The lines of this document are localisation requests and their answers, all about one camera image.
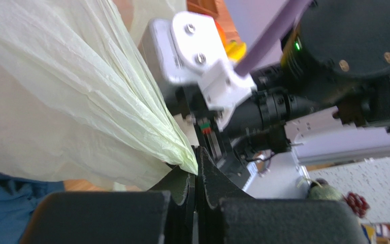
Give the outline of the translucent yellowish plastic bag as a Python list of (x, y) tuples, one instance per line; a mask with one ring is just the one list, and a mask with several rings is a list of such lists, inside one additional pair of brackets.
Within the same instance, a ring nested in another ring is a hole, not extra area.
[(137, 49), (184, 1), (0, 1), (0, 172), (149, 189), (197, 174)]

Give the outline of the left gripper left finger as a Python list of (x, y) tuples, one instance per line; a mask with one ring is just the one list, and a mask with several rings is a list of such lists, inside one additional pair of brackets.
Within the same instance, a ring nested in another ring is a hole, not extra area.
[(194, 180), (176, 167), (145, 192), (50, 194), (21, 243), (191, 243)]

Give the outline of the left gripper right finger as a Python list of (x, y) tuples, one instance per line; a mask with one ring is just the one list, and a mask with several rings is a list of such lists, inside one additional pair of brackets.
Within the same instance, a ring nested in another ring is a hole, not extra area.
[(197, 148), (199, 243), (366, 243), (349, 207), (339, 201), (255, 199)]

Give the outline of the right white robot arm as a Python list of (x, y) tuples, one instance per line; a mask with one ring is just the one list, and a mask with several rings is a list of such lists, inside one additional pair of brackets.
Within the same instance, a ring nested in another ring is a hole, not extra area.
[(337, 107), (334, 118), (390, 132), (390, 1), (313, 1), (281, 40), (281, 61), (251, 72), (257, 89), (236, 107), (224, 129), (222, 108), (195, 85), (176, 91), (192, 115), (200, 144), (225, 174), (255, 154), (291, 149), (288, 121)]

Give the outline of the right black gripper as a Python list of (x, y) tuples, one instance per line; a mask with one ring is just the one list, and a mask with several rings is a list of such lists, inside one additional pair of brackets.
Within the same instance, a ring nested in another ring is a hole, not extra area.
[(242, 78), (219, 65), (195, 83), (170, 89), (168, 108), (172, 114), (192, 115), (216, 166), (236, 176), (259, 160), (259, 151), (289, 149), (285, 122), (317, 109), (297, 95), (312, 73), (312, 66), (276, 64)]

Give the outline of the fake yellow banana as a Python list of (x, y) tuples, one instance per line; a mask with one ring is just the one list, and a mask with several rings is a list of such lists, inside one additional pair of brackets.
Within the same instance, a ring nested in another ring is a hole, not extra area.
[(237, 63), (246, 55), (247, 45), (232, 40), (224, 46), (224, 49), (229, 60)]

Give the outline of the fake orange fruit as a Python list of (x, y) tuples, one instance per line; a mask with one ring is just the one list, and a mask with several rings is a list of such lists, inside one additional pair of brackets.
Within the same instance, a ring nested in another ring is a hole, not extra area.
[(216, 20), (214, 20), (214, 22), (215, 22), (216, 29), (218, 31), (219, 37), (221, 39), (222, 45), (225, 46), (226, 45), (226, 34), (225, 34), (225, 31), (223, 30), (221, 25)]

